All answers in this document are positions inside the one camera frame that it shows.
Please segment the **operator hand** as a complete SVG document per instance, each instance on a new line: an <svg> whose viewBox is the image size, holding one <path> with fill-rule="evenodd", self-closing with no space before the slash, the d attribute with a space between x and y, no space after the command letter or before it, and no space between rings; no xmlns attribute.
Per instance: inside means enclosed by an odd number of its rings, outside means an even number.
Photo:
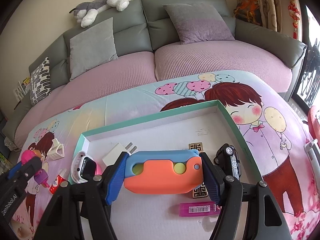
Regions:
<svg viewBox="0 0 320 240"><path fill-rule="evenodd" d="M13 219L11 220L10 224L13 232L19 240L32 239L33 233L26 225Z"/></svg>

